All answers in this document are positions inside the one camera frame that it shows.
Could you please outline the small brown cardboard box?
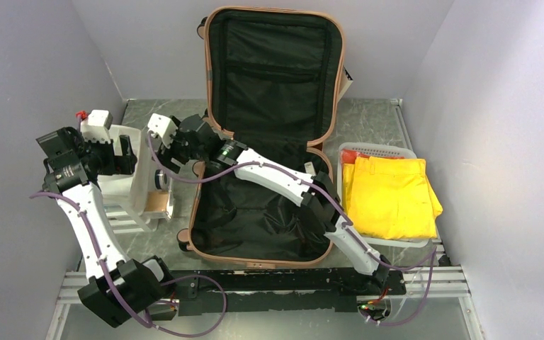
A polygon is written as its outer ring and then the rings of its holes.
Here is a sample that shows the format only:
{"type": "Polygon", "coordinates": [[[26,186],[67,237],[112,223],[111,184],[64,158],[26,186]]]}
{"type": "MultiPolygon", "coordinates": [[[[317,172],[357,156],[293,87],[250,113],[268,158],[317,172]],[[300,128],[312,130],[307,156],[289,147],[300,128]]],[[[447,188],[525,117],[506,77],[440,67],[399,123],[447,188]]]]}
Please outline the small brown cardboard box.
{"type": "Polygon", "coordinates": [[[171,202],[172,199],[168,192],[151,191],[147,195],[144,213],[161,215],[161,218],[169,219],[172,216],[171,202]]]}

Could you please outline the white plastic drawer organizer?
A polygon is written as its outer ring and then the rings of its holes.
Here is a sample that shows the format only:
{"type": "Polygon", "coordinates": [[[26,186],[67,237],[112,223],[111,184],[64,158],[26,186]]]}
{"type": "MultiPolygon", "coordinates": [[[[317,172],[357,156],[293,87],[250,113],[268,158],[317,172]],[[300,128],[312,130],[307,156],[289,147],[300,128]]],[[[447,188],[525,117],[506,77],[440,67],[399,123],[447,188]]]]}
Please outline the white plastic drawer organizer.
{"type": "Polygon", "coordinates": [[[116,155],[122,151],[122,136],[130,138],[130,145],[137,157],[135,171],[130,175],[115,174],[100,175],[98,186],[103,196],[103,205],[116,234],[155,231],[163,221],[169,221],[174,216],[174,183],[154,163],[151,158],[145,134],[133,127],[111,125],[109,129],[110,144],[116,155]],[[144,213],[147,195],[151,191],[168,192],[172,202],[172,216],[162,218],[161,215],[144,213]]]}

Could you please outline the pink hard-shell suitcase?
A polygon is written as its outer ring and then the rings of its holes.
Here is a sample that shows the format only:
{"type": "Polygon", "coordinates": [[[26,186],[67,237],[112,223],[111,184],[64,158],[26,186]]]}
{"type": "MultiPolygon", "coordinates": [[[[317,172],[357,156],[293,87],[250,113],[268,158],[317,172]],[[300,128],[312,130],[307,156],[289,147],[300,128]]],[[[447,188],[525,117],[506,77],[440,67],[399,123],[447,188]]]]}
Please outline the pink hard-shell suitcase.
{"type": "MultiPolygon", "coordinates": [[[[224,6],[202,22],[213,129],[296,171],[333,174],[332,133],[344,34],[325,13],[224,6]]],[[[234,174],[200,183],[179,248],[210,261],[308,267],[332,250],[314,219],[281,194],[234,174]]]]}

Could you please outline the red garment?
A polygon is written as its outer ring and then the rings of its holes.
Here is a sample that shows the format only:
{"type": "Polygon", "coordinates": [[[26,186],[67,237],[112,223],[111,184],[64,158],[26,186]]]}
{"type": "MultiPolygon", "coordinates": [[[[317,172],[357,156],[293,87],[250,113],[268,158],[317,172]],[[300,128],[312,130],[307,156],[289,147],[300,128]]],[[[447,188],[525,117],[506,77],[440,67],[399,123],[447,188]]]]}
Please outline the red garment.
{"type": "Polygon", "coordinates": [[[359,152],[352,149],[342,149],[339,152],[339,158],[341,164],[355,164],[357,158],[359,157],[359,152]]]}

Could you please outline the white plastic mesh basket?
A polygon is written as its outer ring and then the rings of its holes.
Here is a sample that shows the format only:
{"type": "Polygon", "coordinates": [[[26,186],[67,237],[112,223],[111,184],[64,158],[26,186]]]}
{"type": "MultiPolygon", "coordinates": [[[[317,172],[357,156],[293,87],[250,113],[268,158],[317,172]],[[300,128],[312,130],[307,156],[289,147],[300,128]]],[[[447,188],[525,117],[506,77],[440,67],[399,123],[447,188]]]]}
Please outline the white plastic mesh basket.
{"type": "Polygon", "coordinates": [[[338,187],[357,232],[371,244],[423,247],[438,238],[443,207],[427,176],[427,161],[403,147],[345,142],[338,187]]]}

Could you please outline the yellow garment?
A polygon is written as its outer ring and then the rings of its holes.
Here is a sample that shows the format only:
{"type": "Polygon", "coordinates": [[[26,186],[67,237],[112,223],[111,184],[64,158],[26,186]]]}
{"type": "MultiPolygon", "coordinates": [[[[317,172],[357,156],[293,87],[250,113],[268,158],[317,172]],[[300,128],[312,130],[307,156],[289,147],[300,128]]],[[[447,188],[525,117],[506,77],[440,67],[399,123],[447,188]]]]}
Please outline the yellow garment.
{"type": "Polygon", "coordinates": [[[343,164],[344,210],[362,235],[380,239],[433,239],[443,207],[424,159],[358,157],[343,164]]]}

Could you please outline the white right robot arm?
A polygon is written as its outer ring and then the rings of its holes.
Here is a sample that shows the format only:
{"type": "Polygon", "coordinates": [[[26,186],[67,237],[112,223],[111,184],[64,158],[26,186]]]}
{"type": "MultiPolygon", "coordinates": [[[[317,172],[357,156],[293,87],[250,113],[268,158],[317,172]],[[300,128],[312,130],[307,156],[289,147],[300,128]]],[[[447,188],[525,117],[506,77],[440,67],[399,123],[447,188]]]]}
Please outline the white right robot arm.
{"type": "Polygon", "coordinates": [[[341,206],[326,159],[288,142],[224,137],[200,115],[169,118],[158,158],[176,180],[188,162],[200,165],[193,183],[189,242],[213,261],[311,266],[337,248],[379,293],[391,266],[355,230],[341,206]]]}

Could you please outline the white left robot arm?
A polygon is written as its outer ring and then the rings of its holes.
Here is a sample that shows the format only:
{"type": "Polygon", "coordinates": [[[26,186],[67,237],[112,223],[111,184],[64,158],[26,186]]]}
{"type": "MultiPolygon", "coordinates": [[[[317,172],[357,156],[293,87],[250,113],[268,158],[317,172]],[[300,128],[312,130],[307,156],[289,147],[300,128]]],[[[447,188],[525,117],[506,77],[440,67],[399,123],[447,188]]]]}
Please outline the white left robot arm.
{"type": "Polygon", "coordinates": [[[36,141],[46,155],[47,172],[36,196],[55,199],[81,247],[88,280],[77,291],[81,303],[111,327],[130,318],[154,327],[150,316],[139,313],[173,293],[174,277],[160,257],[137,261],[120,248],[98,185],[100,175],[133,172],[136,157],[130,138],[120,138],[120,156],[114,154],[112,142],[87,141],[74,127],[62,127],[36,141]]]}

